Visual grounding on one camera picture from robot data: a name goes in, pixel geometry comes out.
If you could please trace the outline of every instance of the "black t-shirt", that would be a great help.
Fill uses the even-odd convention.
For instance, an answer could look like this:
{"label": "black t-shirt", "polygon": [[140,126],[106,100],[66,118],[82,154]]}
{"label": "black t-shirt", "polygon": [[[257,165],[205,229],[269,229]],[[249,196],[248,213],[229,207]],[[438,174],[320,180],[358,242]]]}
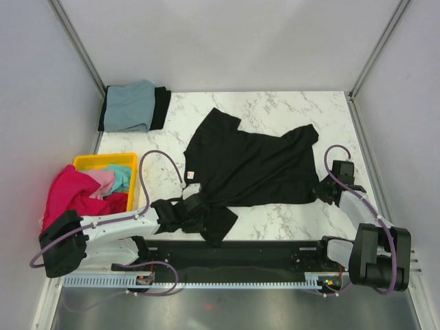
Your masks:
{"label": "black t-shirt", "polygon": [[240,119],[213,109],[195,131],[186,158],[186,184],[200,183],[212,207],[201,235],[218,245],[237,220],[226,206],[305,204],[319,179],[311,146],[318,133],[310,124],[281,137],[246,133]]}

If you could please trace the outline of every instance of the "marble table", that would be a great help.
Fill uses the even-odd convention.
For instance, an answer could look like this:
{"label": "marble table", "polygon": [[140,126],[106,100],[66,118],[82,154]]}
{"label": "marble table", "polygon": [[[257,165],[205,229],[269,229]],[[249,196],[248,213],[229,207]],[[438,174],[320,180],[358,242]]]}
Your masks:
{"label": "marble table", "polygon": [[[349,108],[341,91],[313,92],[240,92],[174,93],[164,129],[148,133],[104,133],[99,154],[134,152],[141,156],[159,149],[168,153],[184,174],[186,150],[193,133],[209,111],[216,107],[241,119],[240,130],[281,136],[296,127],[312,123],[319,133],[313,146],[318,176],[326,176],[324,152],[332,144],[349,148],[355,163],[355,182],[362,185],[375,204],[371,183]],[[344,151],[334,150],[332,159],[346,160]],[[169,161],[149,155],[144,162],[143,178],[151,200],[168,199],[182,194],[179,181]],[[133,209],[144,206],[139,178],[136,181]],[[231,208],[239,218],[226,240],[308,240],[323,235],[354,239],[355,228],[336,206],[319,200],[307,205],[268,204],[249,208]],[[155,239],[202,239],[199,234],[163,233]]]}

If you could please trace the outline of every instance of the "metal floor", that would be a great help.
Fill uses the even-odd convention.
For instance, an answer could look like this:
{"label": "metal floor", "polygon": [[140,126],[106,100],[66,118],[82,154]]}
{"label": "metal floor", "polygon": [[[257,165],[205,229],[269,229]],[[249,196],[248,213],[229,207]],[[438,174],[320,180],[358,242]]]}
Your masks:
{"label": "metal floor", "polygon": [[[87,307],[112,289],[64,288],[72,308]],[[58,306],[52,330],[416,330],[409,294],[381,296],[352,287],[338,298],[299,290],[183,289],[166,297],[118,296],[74,314]]]}

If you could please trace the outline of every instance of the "metal frame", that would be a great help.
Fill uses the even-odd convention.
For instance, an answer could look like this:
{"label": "metal frame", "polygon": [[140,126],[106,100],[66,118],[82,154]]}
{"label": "metal frame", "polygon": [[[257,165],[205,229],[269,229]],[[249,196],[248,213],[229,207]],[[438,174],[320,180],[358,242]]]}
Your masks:
{"label": "metal frame", "polygon": [[98,153],[98,151],[99,151],[99,146],[101,145],[101,140],[102,140],[102,135],[103,134],[104,134],[104,132],[102,132],[102,131],[100,131],[98,133],[98,136],[96,138],[95,144],[94,144],[94,146],[93,146],[93,148],[91,150],[91,153],[93,155],[96,155]]}
{"label": "metal frame", "polygon": [[66,32],[66,35],[69,37],[69,40],[74,46],[74,49],[76,50],[76,53],[78,54],[79,58],[81,59],[82,63],[86,67],[87,71],[89,72],[93,82],[95,83],[96,88],[100,92],[101,96],[105,96],[105,85],[99,76],[98,71],[95,68],[95,65],[90,59],[89,54],[87,53],[87,50],[85,49],[83,42],[81,41],[78,33],[76,32],[74,26],[72,25],[72,22],[70,21],[69,17],[67,16],[67,13],[61,5],[59,0],[47,0],[50,7],[54,11],[55,16],[58,18],[58,21],[60,22],[61,26],[63,27],[64,31]]}
{"label": "metal frame", "polygon": [[46,278],[38,302],[31,330],[51,329],[56,307],[60,300],[61,288],[63,284],[62,278]]}
{"label": "metal frame", "polygon": [[379,37],[379,40],[376,42],[373,51],[371,52],[368,60],[366,61],[364,67],[362,68],[362,71],[360,72],[359,77],[357,78],[353,88],[351,89],[350,96],[352,98],[356,97],[356,95],[359,93],[359,90],[361,89],[366,78],[370,74],[371,69],[373,68],[380,54],[384,50],[385,45],[387,44],[388,40],[393,34],[395,28],[397,27],[397,24],[404,15],[410,2],[411,0],[400,0],[400,2],[397,4],[397,7],[394,9],[394,12],[391,15],[390,20],[386,24],[385,30],[382,32],[382,35]]}
{"label": "metal frame", "polygon": [[[388,203],[386,203],[386,195],[383,189],[383,183],[380,178],[379,171],[377,170],[377,164],[371,152],[371,148],[368,143],[368,139],[365,136],[364,128],[362,127],[362,119],[360,117],[358,108],[356,107],[355,100],[350,97],[350,93],[345,93],[346,101],[349,106],[351,118],[353,120],[353,126],[357,139],[359,140],[362,156],[366,164],[366,170],[371,180],[371,186],[373,194],[377,202],[378,210],[384,215],[384,217],[393,222],[393,216]],[[440,329],[440,322],[436,312],[435,304],[430,295],[429,286],[426,283],[425,276],[422,270],[419,268],[419,261],[417,259],[417,251],[411,253],[411,268],[410,284],[408,286],[410,297],[417,314],[417,319],[420,323],[420,327],[423,330]]]}

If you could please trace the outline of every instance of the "light blue towel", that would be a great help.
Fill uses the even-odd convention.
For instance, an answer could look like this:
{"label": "light blue towel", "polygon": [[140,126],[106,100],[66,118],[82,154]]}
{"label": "light blue towel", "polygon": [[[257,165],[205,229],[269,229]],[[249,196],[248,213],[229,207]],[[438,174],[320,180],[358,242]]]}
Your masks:
{"label": "light blue towel", "polygon": [[115,173],[115,181],[109,192],[104,196],[110,195],[111,193],[121,193],[122,191],[130,189],[131,168],[123,165],[109,164],[108,167],[103,168],[103,170]]}
{"label": "light blue towel", "polygon": [[148,131],[154,113],[154,91],[155,85],[147,80],[126,87],[109,87],[105,131]]}

